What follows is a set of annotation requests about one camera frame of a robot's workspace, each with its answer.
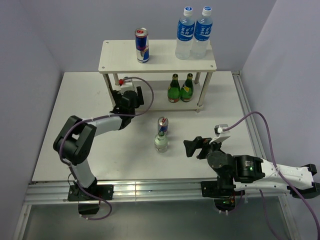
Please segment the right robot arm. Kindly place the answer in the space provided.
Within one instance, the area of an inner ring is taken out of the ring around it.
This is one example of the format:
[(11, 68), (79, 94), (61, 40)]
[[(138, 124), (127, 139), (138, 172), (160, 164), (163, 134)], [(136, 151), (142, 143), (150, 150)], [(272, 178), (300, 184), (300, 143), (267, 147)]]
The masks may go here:
[(289, 193), (294, 198), (312, 199), (320, 194), (320, 185), (314, 182), (317, 173), (314, 164), (301, 167), (274, 165), (266, 159), (250, 155), (231, 155), (222, 151), (222, 138), (203, 138), (183, 142), (186, 156), (207, 160), (217, 174), (216, 180), (202, 181), (203, 197), (223, 199), (239, 196), (246, 191), (265, 190)]

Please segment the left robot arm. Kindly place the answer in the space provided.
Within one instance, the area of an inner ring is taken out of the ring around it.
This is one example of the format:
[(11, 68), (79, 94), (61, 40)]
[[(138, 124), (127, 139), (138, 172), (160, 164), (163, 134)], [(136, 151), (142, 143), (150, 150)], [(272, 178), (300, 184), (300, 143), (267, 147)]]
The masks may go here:
[(111, 200), (113, 197), (114, 186), (98, 184), (88, 156), (95, 137), (122, 130), (131, 123), (136, 109), (144, 104), (144, 97), (140, 86), (123, 93), (116, 90), (111, 93), (115, 97), (115, 107), (109, 115), (87, 120), (70, 116), (53, 143), (53, 149), (75, 177), (74, 184), (69, 187), (69, 202)]

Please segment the Pocari Sweat bottle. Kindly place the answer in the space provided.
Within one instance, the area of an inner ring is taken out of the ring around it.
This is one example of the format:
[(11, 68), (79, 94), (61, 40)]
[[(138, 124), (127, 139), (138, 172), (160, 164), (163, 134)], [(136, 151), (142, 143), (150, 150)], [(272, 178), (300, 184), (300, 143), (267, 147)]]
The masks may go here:
[(202, 9), (201, 17), (196, 20), (195, 30), (193, 34), (193, 43), (191, 47), (191, 55), (194, 59), (203, 59), (206, 56), (207, 45), (211, 35), (213, 20), (212, 8), (205, 6)]
[(177, 24), (175, 56), (178, 59), (186, 60), (189, 58), (194, 30), (193, 8), (186, 6), (183, 10), (183, 16), (179, 18)]

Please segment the clear glass bottle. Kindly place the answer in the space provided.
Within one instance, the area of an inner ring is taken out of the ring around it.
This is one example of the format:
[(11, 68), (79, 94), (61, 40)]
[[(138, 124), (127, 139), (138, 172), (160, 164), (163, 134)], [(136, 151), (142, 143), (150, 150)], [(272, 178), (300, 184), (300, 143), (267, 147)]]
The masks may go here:
[(164, 153), (168, 150), (168, 138), (163, 131), (159, 131), (155, 135), (154, 146), (155, 149), (160, 153)]

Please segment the Red Bull can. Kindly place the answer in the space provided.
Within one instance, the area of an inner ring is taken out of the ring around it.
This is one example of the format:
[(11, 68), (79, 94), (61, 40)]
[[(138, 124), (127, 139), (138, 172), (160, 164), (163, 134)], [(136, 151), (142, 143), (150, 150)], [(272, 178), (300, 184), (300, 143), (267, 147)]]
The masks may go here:
[(164, 117), (161, 116), (158, 120), (157, 120), (157, 132), (163, 132), (165, 135), (168, 134), (168, 128), (169, 128), (169, 120)]
[(135, 30), (136, 57), (140, 63), (149, 60), (149, 33), (146, 28), (140, 27)]

